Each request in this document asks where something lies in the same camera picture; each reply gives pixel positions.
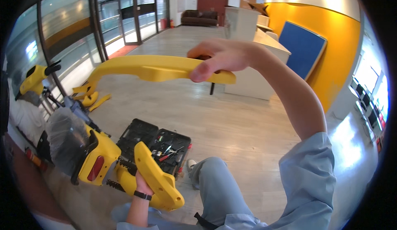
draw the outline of tile floor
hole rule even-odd
[[[209,37],[224,37],[223,28],[181,26],[152,37],[128,55],[186,56],[190,48]],[[189,136],[193,148],[187,158],[200,161],[218,156],[225,160],[251,211],[262,221],[273,223],[286,204],[278,161],[299,138],[276,95],[265,101],[225,94],[222,85],[215,87],[212,96],[209,90],[210,83],[187,79],[151,83],[131,75],[107,75],[97,91],[100,97],[112,93],[112,99],[90,116],[115,142],[134,118]],[[359,115],[353,111],[343,121],[327,117],[338,181],[332,230],[340,229],[357,207],[378,161]],[[114,229],[112,208],[131,200],[107,186],[72,186],[56,168],[49,169],[44,177],[81,229]],[[195,224],[193,215],[202,212],[199,192],[192,189],[187,174],[179,177],[176,185],[185,205],[164,216]]]

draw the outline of black wristband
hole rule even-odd
[[[140,197],[142,199],[148,200],[148,201],[150,201],[152,199],[151,195],[147,195],[145,193],[142,193],[142,192],[139,192],[139,191],[136,191],[136,190],[134,192],[134,195],[137,196],[137,197]]]

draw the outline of blue board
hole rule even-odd
[[[313,71],[327,44],[327,40],[320,35],[288,21],[284,24],[279,42],[291,53],[287,66],[305,80]]]

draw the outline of red mat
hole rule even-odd
[[[128,54],[130,51],[132,51],[136,47],[138,47],[138,46],[124,46],[121,49],[119,49],[118,51],[116,51],[115,53],[111,54],[109,56],[109,59],[125,56],[126,54]]]

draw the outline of toolbox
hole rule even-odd
[[[136,168],[132,168],[135,167],[134,147],[140,141],[150,149],[152,157],[165,173],[178,176],[185,155],[191,148],[189,137],[166,129],[159,130],[153,124],[134,119],[117,142],[124,164],[128,163],[126,166],[132,175],[136,173]]]

